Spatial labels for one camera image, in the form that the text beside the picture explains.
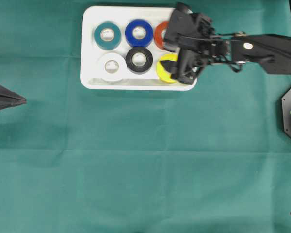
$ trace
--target white plastic tray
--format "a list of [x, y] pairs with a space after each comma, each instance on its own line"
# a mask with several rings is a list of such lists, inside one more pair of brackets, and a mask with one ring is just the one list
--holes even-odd
[[[125, 39], [126, 26], [135, 19], [143, 19], [151, 24], [153, 30], [163, 21], [167, 21], [173, 8], [162, 7], [121, 7], [121, 6], [92, 6], [86, 9], [83, 15], [82, 50], [81, 50], [81, 83], [89, 89], [113, 90], [162, 90], [162, 91], [187, 91], [196, 85], [184, 85], [179, 82], [174, 84], [164, 83], [156, 74], [156, 63], [167, 51], [159, 49], [152, 41], [147, 47], [153, 55], [153, 65], [149, 72], [138, 75], [127, 70], [126, 77], [118, 83], [107, 83], [97, 73], [97, 61], [106, 53], [116, 52], [124, 58], [131, 49]], [[105, 22], [115, 23], [121, 30], [122, 41], [111, 51], [98, 47], [94, 40], [95, 28]]]

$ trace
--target robotic arm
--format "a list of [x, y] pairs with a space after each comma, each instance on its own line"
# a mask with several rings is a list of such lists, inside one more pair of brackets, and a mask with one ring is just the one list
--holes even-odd
[[291, 74], [291, 37], [249, 36], [244, 32], [216, 34], [211, 25], [212, 20], [203, 13], [193, 13], [188, 5], [176, 4], [164, 47], [171, 52], [180, 47], [178, 60], [161, 62], [172, 79], [190, 85], [208, 65], [225, 64], [240, 72], [246, 62], [260, 64], [268, 74]]

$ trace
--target green cloth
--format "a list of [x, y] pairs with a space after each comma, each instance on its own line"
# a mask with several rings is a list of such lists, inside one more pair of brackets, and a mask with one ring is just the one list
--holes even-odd
[[[291, 36], [288, 0], [185, 2], [218, 33]], [[0, 84], [28, 100], [0, 111], [0, 233], [291, 233], [291, 75], [213, 66], [188, 92], [86, 89], [95, 4], [0, 0]]]

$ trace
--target electrical tape roll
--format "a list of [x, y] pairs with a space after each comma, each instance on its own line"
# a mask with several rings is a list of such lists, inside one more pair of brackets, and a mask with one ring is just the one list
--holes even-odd
[[[145, 36], [143, 38], [134, 37], [133, 32], [138, 28], [143, 28], [145, 30]], [[153, 39], [153, 29], [148, 22], [137, 19], [127, 25], [125, 37], [127, 43], [132, 47], [147, 47]]]
[[168, 60], [176, 62], [177, 59], [178, 57], [175, 54], [166, 54], [160, 58], [160, 60], [156, 64], [156, 73], [158, 77], [160, 78], [160, 80], [168, 84], [173, 84], [177, 82], [177, 80], [174, 80], [171, 78], [171, 74], [168, 73], [160, 63], [160, 61], [168, 61]]
[[154, 42], [157, 47], [159, 47], [161, 50], [165, 50], [163, 47], [163, 39], [164, 39], [164, 34], [166, 32], [168, 26], [168, 21], [165, 21], [161, 24], [159, 24], [154, 32]]
[[113, 50], [121, 42], [121, 31], [109, 21], [100, 24], [94, 32], [97, 45], [103, 50]]
[[107, 83], [117, 83], [127, 75], [126, 61], [117, 53], [110, 52], [103, 55], [97, 65], [99, 76]]
[[[138, 61], [138, 57], [143, 57], [143, 61]], [[134, 47], [126, 55], [128, 69], [135, 74], [144, 74], [149, 71], [153, 64], [153, 56], [145, 47]]]

